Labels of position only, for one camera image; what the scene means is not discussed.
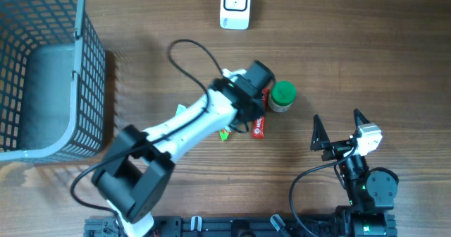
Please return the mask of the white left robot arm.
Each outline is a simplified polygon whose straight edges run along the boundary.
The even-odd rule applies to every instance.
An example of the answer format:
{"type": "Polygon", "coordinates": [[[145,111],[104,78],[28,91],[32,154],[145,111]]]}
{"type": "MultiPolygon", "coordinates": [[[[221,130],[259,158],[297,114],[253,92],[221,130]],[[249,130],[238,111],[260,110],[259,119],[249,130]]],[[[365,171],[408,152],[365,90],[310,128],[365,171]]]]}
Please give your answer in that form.
{"type": "Polygon", "coordinates": [[[129,125],[111,144],[92,183],[117,216],[123,236],[146,236],[151,210],[161,199],[175,165],[193,147],[222,128],[264,115],[261,93],[275,76],[260,61],[247,70],[223,70],[183,113],[138,130],[129,125]]]}

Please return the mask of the green lid jar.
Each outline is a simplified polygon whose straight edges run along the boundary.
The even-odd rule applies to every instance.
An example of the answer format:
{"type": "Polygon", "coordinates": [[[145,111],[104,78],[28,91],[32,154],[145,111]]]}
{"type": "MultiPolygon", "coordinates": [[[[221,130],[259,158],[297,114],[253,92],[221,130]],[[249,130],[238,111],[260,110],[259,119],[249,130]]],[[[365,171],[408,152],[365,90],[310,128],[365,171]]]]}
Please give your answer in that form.
{"type": "Polygon", "coordinates": [[[295,101],[297,91],[295,86],[286,80],[277,82],[268,97],[268,105],[278,113],[286,112],[295,101]]]}

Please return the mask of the red snack stick packet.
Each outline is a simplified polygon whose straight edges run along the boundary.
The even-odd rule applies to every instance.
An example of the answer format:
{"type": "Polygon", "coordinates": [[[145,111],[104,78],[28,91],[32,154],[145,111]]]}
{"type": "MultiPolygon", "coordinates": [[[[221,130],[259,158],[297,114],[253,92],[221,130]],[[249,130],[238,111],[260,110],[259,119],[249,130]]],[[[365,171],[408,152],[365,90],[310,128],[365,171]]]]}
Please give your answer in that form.
{"type": "MultiPolygon", "coordinates": [[[[263,103],[264,113],[266,113],[268,93],[269,93],[268,88],[263,89],[261,100],[263,103]]],[[[263,139],[264,138],[264,127],[265,127],[265,115],[263,114],[257,120],[254,121],[252,137],[256,138],[256,139],[263,139]]]]}

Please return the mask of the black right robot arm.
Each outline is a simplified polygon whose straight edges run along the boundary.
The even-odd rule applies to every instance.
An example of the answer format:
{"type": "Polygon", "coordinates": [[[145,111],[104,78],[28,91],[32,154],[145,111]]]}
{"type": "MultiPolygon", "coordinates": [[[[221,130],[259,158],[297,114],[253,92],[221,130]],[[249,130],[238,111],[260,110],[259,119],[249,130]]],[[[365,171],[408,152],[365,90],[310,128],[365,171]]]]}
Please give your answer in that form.
{"type": "Polygon", "coordinates": [[[358,110],[353,111],[355,132],[346,140],[330,141],[319,115],[314,116],[310,150],[323,152],[332,161],[348,206],[336,207],[330,215],[315,216],[319,236],[396,236],[395,220],[387,211],[394,208],[398,176],[383,167],[369,168],[366,156],[383,138],[381,129],[358,110]]]}

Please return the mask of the teal tissue packet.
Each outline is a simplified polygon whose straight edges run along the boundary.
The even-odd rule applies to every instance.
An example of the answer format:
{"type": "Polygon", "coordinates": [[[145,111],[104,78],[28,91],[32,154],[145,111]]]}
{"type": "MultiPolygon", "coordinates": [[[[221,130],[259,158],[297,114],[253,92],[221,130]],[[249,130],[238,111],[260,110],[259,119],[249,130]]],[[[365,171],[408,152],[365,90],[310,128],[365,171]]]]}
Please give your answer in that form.
{"type": "Polygon", "coordinates": [[[177,106],[175,115],[178,116],[178,115],[184,113],[186,110],[187,110],[187,107],[186,107],[186,106],[179,104],[179,105],[177,106]]]}

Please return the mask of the green Haribo gummy bag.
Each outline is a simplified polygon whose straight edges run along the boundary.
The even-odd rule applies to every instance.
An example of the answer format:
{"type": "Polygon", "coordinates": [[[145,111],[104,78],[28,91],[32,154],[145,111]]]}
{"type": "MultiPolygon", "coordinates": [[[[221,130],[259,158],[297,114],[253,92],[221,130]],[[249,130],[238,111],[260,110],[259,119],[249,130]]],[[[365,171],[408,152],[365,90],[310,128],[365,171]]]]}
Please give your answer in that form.
{"type": "Polygon", "coordinates": [[[229,129],[228,127],[225,127],[219,131],[219,135],[222,141],[227,140],[230,134],[231,129],[229,129]]]}

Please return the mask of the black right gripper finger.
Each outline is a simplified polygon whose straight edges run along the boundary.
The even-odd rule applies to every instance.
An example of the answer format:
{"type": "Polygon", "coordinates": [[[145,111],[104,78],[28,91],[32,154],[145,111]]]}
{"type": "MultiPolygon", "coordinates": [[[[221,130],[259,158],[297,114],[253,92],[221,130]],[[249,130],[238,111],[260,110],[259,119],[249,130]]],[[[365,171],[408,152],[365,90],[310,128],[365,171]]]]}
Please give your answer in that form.
{"type": "Polygon", "coordinates": [[[313,117],[313,120],[314,128],[311,138],[310,150],[326,150],[330,145],[330,140],[327,132],[318,114],[313,117]]]}
{"type": "Polygon", "coordinates": [[[371,122],[360,112],[358,109],[354,109],[354,122],[355,122],[355,135],[362,135],[368,133],[371,130],[371,122]]]}

